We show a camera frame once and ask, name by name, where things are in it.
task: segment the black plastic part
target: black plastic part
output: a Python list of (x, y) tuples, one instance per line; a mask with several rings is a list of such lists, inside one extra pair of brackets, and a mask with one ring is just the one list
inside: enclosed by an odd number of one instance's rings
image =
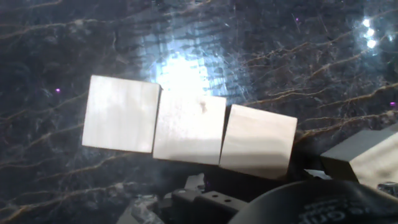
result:
[(313, 180), (261, 195), (229, 224), (395, 224), (398, 199), (354, 182)]
[(193, 224), (228, 223), (248, 203), (218, 192), (208, 192), (193, 201)]
[(161, 220), (172, 220), (173, 201), (171, 198), (161, 200), (158, 207)]
[(192, 190), (172, 193), (176, 224), (227, 224), (247, 203), (218, 192), (199, 194)]

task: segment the marble surface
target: marble surface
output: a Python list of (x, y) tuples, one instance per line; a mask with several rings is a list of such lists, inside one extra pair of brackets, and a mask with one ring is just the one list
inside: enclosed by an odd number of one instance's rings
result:
[(132, 197), (222, 171), (83, 147), (91, 74), (297, 117), (299, 178), (396, 122), (397, 35), (395, 0), (1, 1), (0, 222), (116, 223)]

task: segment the gold vein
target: gold vein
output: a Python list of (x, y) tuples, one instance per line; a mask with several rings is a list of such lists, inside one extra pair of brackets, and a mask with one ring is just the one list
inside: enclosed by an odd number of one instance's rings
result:
[(338, 65), (338, 64), (341, 64), (341, 63), (345, 63), (345, 62), (349, 62), (349, 61), (358, 59), (360, 56), (362, 56), (362, 54), (365, 54), (365, 53), (368, 52), (368, 51), (369, 51), (369, 50), (364, 50), (364, 51), (362, 51), (361, 53), (359, 53), (359, 54), (357, 54), (357, 55), (354, 55), (354, 56), (352, 56), (352, 57), (350, 57), (350, 58), (347, 58), (347, 59), (344, 59), (344, 60), (340, 60), (340, 61), (334, 62), (334, 63), (328, 63), (328, 64), (322, 66), (322, 68), (318, 69), (316, 72), (312, 73), (312, 74), (311, 74), (311, 77), (314, 77), (315, 75), (318, 75), (318, 74), (321, 73), (322, 71), (325, 71), (326, 69), (328, 69), (328, 68), (330, 68), (330, 67), (332, 67), (332, 66), (335, 66), (335, 65)]
[(52, 179), (52, 178), (56, 178), (56, 177), (62, 177), (62, 176), (66, 176), (66, 175), (73, 175), (73, 174), (77, 174), (77, 173), (80, 173), (80, 172), (85, 172), (85, 171), (88, 171), (88, 170), (95, 170), (95, 169), (101, 167), (106, 162), (112, 161), (114, 159), (119, 159), (119, 158), (122, 158), (122, 157), (127, 157), (127, 156), (130, 156), (130, 155), (133, 155), (133, 154), (125, 153), (125, 154), (121, 154), (121, 155), (118, 155), (118, 156), (111, 156), (111, 157), (101, 161), (99, 164), (97, 164), (95, 166), (84, 167), (84, 168), (77, 169), (77, 170), (72, 170), (72, 171), (66, 172), (66, 173), (58, 173), (58, 174), (50, 175), (48, 177), (41, 177), (41, 178), (37, 179), (36, 181)]
[(377, 92), (379, 92), (381, 90), (387, 90), (387, 89), (390, 89), (390, 88), (395, 88), (397, 86), (398, 86), (398, 83), (394, 83), (394, 84), (391, 84), (391, 85), (388, 85), (388, 86), (382, 86), (382, 87), (378, 88), (377, 90), (374, 90), (370, 94), (357, 96), (357, 97), (350, 98), (350, 99), (347, 99), (347, 100), (339, 100), (339, 101), (336, 101), (336, 102), (333, 102), (333, 103), (329, 103), (329, 104), (326, 104), (326, 105), (321, 105), (321, 106), (318, 107), (318, 109), (324, 108), (326, 106), (338, 105), (338, 104), (341, 104), (341, 103), (349, 103), (351, 101), (358, 101), (358, 100), (368, 99), (368, 98), (371, 98), (372, 96), (374, 96)]
[(98, 21), (96, 19), (77, 19), (75, 21), (66, 22), (66, 23), (54, 23), (54, 24), (30, 26), (30, 27), (26, 27), (25, 29), (12, 32), (10, 34), (0, 35), (0, 40), (8, 39), (8, 38), (15, 37), (15, 36), (18, 36), (18, 35), (23, 35), (23, 34), (26, 34), (29, 31), (32, 31), (32, 30), (40, 30), (40, 29), (46, 29), (46, 28), (58, 27), (58, 26), (64, 26), (65, 27), (65, 26), (71, 25), (71, 24), (81, 24), (82, 22), (105, 22), (105, 21)]
[(48, 191), (48, 190), (41, 190), (41, 191), (38, 191), (38, 192), (26, 192), (26, 193), (20, 194), (20, 195), (14, 197), (14, 198), (8, 200), (8, 202), (13, 202), (13, 201), (17, 200), (18, 198), (26, 196), (26, 195), (41, 195), (41, 194), (57, 194), (57, 195), (60, 195), (60, 194), (62, 194), (62, 192), (51, 192), (51, 191)]
[(58, 158), (44, 159), (42, 161), (39, 161), (39, 162), (37, 162), (35, 164), (30, 164), (30, 165), (5, 165), (5, 166), (0, 166), (0, 170), (4, 169), (4, 168), (8, 168), (8, 167), (10, 167), (10, 168), (21, 168), (21, 169), (31, 168), (31, 167), (39, 166), (39, 165), (41, 165), (41, 164), (43, 164), (44, 162), (47, 162), (47, 161), (53, 161), (55, 159), (59, 159), (59, 157)]
[[(85, 190), (76, 190), (73, 192), (67, 192), (65, 195), (62, 195), (61, 197), (58, 197), (56, 199), (53, 200), (49, 200), (47, 202), (41, 202), (41, 203), (34, 203), (34, 204), (30, 204), (30, 205), (21, 205), (18, 207), (18, 210), (16, 210), (13, 214), (11, 214), (10, 216), (8, 216), (5, 219), (0, 220), (0, 223), (8, 223), (13, 221), (14, 219), (16, 219), (17, 217), (21, 216), (24, 213), (30, 212), (36, 208), (40, 208), (40, 207), (46, 207), (49, 205), (53, 205), (55, 203), (59, 203), (64, 201), (65, 199), (68, 199), (70, 197), (74, 197), (74, 196), (78, 196), (81, 194), (87, 194), (90, 192), (96, 192), (96, 191), (106, 191), (108, 189), (112, 189), (112, 188), (118, 188), (120, 185), (122, 185), (123, 187), (127, 187), (130, 185), (137, 185), (136, 182), (128, 182), (128, 183), (117, 183), (114, 185), (110, 185), (108, 187), (97, 187), (97, 188), (93, 188), (93, 189), (85, 189)], [(2, 208), (0, 209), (0, 212), (2, 212), (3, 210), (9, 210), (9, 207), (6, 208)]]
[(286, 98), (286, 97), (288, 97), (288, 96), (293, 96), (293, 95), (296, 95), (296, 96), (313, 96), (313, 95), (317, 95), (317, 94), (319, 94), (319, 93), (322, 93), (323, 91), (325, 91), (325, 90), (327, 90), (327, 89), (328, 89), (328, 88), (324, 88), (323, 90), (318, 91), (318, 92), (316, 92), (316, 93), (288, 93), (288, 94), (286, 94), (286, 95), (282, 95), (282, 96), (277, 97), (277, 98), (266, 99), (266, 100), (257, 100), (257, 101), (245, 103), (245, 104), (243, 104), (243, 105), (244, 105), (244, 106), (248, 106), (248, 105), (253, 105), (253, 104), (258, 104), (258, 103), (270, 103), (270, 102), (275, 102), (275, 101), (278, 101), (278, 100), (281, 100), (281, 99), (284, 99), (284, 98)]
[(291, 92), (301, 91), (301, 90), (309, 90), (309, 89), (311, 89), (311, 88), (292, 88), (292, 89), (285, 90), (285, 91), (282, 91), (282, 92), (279, 92), (279, 93), (268, 94), (268, 96), (283, 95), (283, 94), (286, 94), (286, 93), (291, 93)]
[(309, 119), (306, 119), (305, 121), (301, 122), (301, 123), (298, 124), (298, 125), (301, 125), (301, 124), (306, 123), (306, 122), (308, 122), (308, 121), (322, 121), (322, 120), (326, 120), (326, 119), (342, 120), (342, 119), (344, 119), (344, 118), (330, 118), (330, 117), (309, 118)]
[(16, 160), (16, 161), (2, 162), (2, 163), (0, 163), (0, 166), (6, 166), (8, 164), (12, 164), (12, 163), (16, 163), (16, 162), (24, 162), (24, 161), (26, 161), (26, 159), (19, 159), (19, 160)]
[(304, 130), (303, 131), (303, 135), (297, 139), (295, 141), (295, 143), (300, 142), (301, 140), (317, 135), (317, 134), (321, 134), (321, 133), (325, 133), (325, 132), (329, 132), (338, 128), (343, 127), (346, 124), (358, 121), (358, 120), (364, 120), (364, 119), (371, 119), (371, 118), (379, 118), (381, 116), (390, 116), (391, 114), (397, 114), (398, 111), (394, 111), (394, 110), (390, 110), (390, 111), (386, 111), (384, 113), (381, 114), (372, 114), (372, 115), (364, 115), (364, 116), (357, 116), (357, 117), (352, 117), (352, 118), (348, 118), (346, 120), (344, 120), (341, 123), (335, 124), (333, 126), (329, 126), (329, 127), (325, 127), (325, 128), (317, 128), (317, 129), (311, 129), (311, 130)]
[[(380, 14), (376, 14), (375, 16), (370, 17), (369, 20), (371, 21), (371, 20), (374, 20), (374, 19), (376, 19), (376, 18), (378, 18), (378, 17), (380, 17), (380, 16), (383, 16), (383, 15), (388, 14), (388, 13), (390, 13), (390, 12), (396, 12), (396, 11), (398, 11), (398, 8), (397, 8), (397, 9), (391, 9), (391, 10), (382, 12), (382, 13), (380, 13)], [(334, 42), (337, 42), (338, 40), (340, 40), (340, 39), (342, 39), (342, 38), (344, 38), (344, 37), (350, 35), (350, 34), (353, 33), (356, 29), (359, 29), (359, 27), (357, 27), (357, 28), (355, 28), (355, 29), (353, 29), (353, 30), (351, 30), (351, 31), (348, 31), (348, 32), (346, 32), (346, 33), (344, 33), (344, 34), (341, 34), (341, 35), (339, 35), (337, 38), (335, 38), (335, 39), (333, 39), (333, 40), (331, 40), (331, 41), (328, 41), (328, 42), (324, 42), (324, 43), (318, 43), (318, 44), (317, 44), (317, 43), (305, 42), (305, 43), (303, 43), (303, 44), (299, 45), (298, 47), (295, 47), (295, 48), (293, 48), (293, 49), (291, 49), (291, 50), (287, 50), (287, 49), (284, 49), (283, 47), (281, 47), (281, 48), (279, 48), (279, 49), (276, 49), (276, 50), (271, 51), (271, 52), (268, 53), (267, 55), (264, 55), (264, 56), (260, 56), (260, 57), (256, 57), (256, 58), (250, 59), (250, 60), (248, 60), (247, 62), (245, 62), (245, 63), (243, 63), (243, 64), (244, 64), (244, 65), (247, 65), (248, 63), (253, 62), (253, 61), (256, 61), (256, 60), (269, 59), (269, 57), (270, 57), (271, 55), (274, 55), (275, 53), (279, 53), (279, 52), (281, 52), (281, 51), (286, 51), (286, 52), (287, 52), (286, 54), (283, 54), (282, 57), (284, 57), (284, 56), (288, 55), (289, 53), (298, 51), (298, 50), (300, 50), (300, 48), (306, 47), (306, 46), (309, 46), (309, 45), (314, 45), (314, 46), (316, 46), (316, 47), (320, 47), (320, 46), (324, 46), (324, 45), (330, 45), (330, 44), (332, 44), (332, 43), (334, 43)]]
[(61, 2), (63, 2), (63, 0), (58, 0), (56, 2), (48, 2), (48, 3), (43, 3), (43, 4), (37, 4), (34, 6), (29, 6), (29, 7), (19, 7), (19, 8), (7, 11), (7, 12), (15, 12), (15, 11), (20, 11), (20, 10), (25, 10), (25, 9), (35, 9), (37, 7), (54, 6), (54, 5), (60, 4)]
[[(43, 140), (49, 138), (51, 135), (59, 134), (59, 133), (65, 132), (65, 131), (71, 131), (71, 130), (73, 130), (73, 129), (80, 128), (80, 127), (83, 127), (83, 124), (78, 124), (78, 125), (76, 125), (76, 126), (72, 126), (72, 127), (69, 127), (69, 128), (65, 128), (65, 129), (61, 129), (61, 130), (58, 130), (58, 131), (54, 131), (54, 132), (52, 132), (52, 133), (44, 134), (44, 135), (42, 135), (40, 138), (38, 138), (38, 139), (32, 141), (30, 144), (28, 144), (28, 145), (27, 145), (26, 147), (24, 147), (22, 150), (26, 150), (26, 149), (28, 149), (28, 148), (34, 146), (35, 144), (37, 144), (37, 143), (39, 143), (39, 142), (41, 142), (41, 141), (43, 141)], [(8, 150), (16, 149), (16, 148), (18, 148), (18, 147), (20, 147), (20, 145), (11, 147), (11, 148), (9, 148)]]
[(44, 113), (44, 112), (47, 112), (47, 111), (52, 111), (52, 110), (57, 109), (57, 108), (59, 108), (59, 107), (65, 105), (65, 104), (67, 104), (67, 103), (70, 103), (70, 102), (73, 102), (73, 101), (75, 101), (75, 100), (77, 100), (77, 99), (79, 99), (79, 98), (82, 98), (82, 97), (84, 97), (84, 96), (87, 95), (87, 94), (88, 94), (88, 91), (85, 91), (84, 93), (82, 93), (82, 94), (80, 94), (80, 95), (78, 95), (78, 96), (76, 96), (76, 97), (70, 98), (69, 100), (65, 100), (64, 102), (60, 103), (60, 104), (57, 105), (57, 106), (54, 106), (53, 108), (48, 108), (48, 109), (42, 110), (42, 111), (34, 111), (34, 110), (30, 110), (30, 111), (31, 111), (31, 112), (34, 112), (34, 113)]
[(19, 116), (19, 115), (25, 113), (25, 112), (27, 112), (27, 110), (22, 110), (22, 111), (20, 111), (20, 112), (17, 112), (17, 113), (15, 113), (15, 114), (13, 114), (13, 115), (8, 116), (7, 118), (1, 118), (1, 119), (7, 121), (7, 120), (9, 120), (9, 119), (15, 118), (16, 116)]
[(0, 27), (26, 27), (19, 24), (0, 24)]

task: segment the wooden block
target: wooden block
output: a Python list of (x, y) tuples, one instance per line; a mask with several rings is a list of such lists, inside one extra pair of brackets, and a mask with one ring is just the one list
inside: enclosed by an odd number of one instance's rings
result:
[(84, 146), (152, 152), (160, 85), (93, 75)]
[(153, 157), (217, 165), (226, 99), (163, 91)]
[(361, 131), (321, 155), (334, 179), (351, 180), (376, 188), (398, 182), (398, 133)]
[(268, 179), (283, 177), (296, 126), (297, 118), (233, 105), (220, 166)]

